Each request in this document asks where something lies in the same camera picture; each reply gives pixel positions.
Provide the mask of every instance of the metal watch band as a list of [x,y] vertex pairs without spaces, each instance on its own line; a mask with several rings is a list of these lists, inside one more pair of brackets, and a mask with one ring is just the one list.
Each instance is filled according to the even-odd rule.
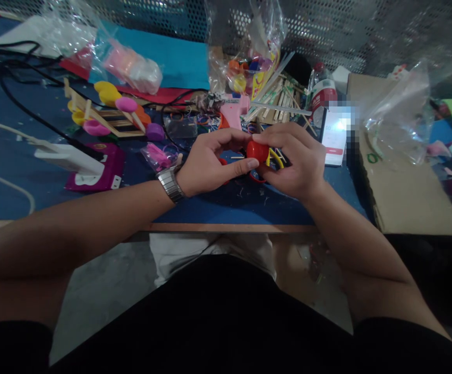
[[172,202],[177,204],[184,199],[184,194],[176,181],[175,171],[176,167],[171,167],[169,169],[162,170],[156,176]]

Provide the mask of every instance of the craft table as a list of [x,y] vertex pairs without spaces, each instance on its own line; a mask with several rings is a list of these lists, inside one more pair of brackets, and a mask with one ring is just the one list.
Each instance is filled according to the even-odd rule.
[[[15,21],[0,19],[0,35],[16,25]],[[65,131],[73,124],[67,110],[63,89],[24,85],[6,78],[10,91],[27,108]],[[81,83],[73,87],[98,101],[92,85]],[[157,113],[150,113],[159,123]],[[50,142],[60,142],[51,130],[20,111],[0,88],[0,123]],[[75,136],[83,143],[97,139],[79,131]],[[361,175],[358,154],[352,141],[348,143],[347,159],[342,167],[326,167],[325,179],[357,211],[373,219],[366,186]],[[144,138],[121,140],[126,153],[121,187],[154,179],[153,170],[140,154]],[[28,190],[36,200],[36,209],[44,209],[83,196],[63,188],[69,173],[33,156],[35,148],[25,141],[17,141],[14,134],[0,130],[0,176]],[[0,226],[9,220],[24,217],[29,208],[27,198],[0,183]],[[186,200],[153,223],[144,231],[213,231],[213,232],[302,232],[314,228],[314,221],[302,205],[268,185],[248,179],[231,182],[216,191]]]

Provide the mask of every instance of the table edge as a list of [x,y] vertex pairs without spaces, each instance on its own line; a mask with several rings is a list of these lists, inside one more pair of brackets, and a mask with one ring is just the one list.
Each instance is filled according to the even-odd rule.
[[[0,220],[0,228],[12,220]],[[228,223],[149,223],[143,232],[245,232],[245,233],[300,233],[317,232],[314,225],[286,224],[228,224]]]

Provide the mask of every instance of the floor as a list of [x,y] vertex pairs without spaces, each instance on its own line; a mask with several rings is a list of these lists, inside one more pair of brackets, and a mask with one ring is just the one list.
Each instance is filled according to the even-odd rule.
[[[316,235],[276,235],[271,239],[279,287],[352,333],[339,270],[321,239]],[[119,244],[77,269],[65,295],[50,363],[148,295],[155,289],[155,277],[148,241]]]

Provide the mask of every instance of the sleeve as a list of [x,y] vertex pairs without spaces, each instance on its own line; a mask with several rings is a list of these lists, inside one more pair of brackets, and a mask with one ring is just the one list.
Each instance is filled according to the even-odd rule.
[[366,372],[452,372],[452,341],[412,322],[366,319],[357,326],[354,343],[354,357]]
[[0,322],[0,372],[46,371],[52,338],[49,328],[38,322]]

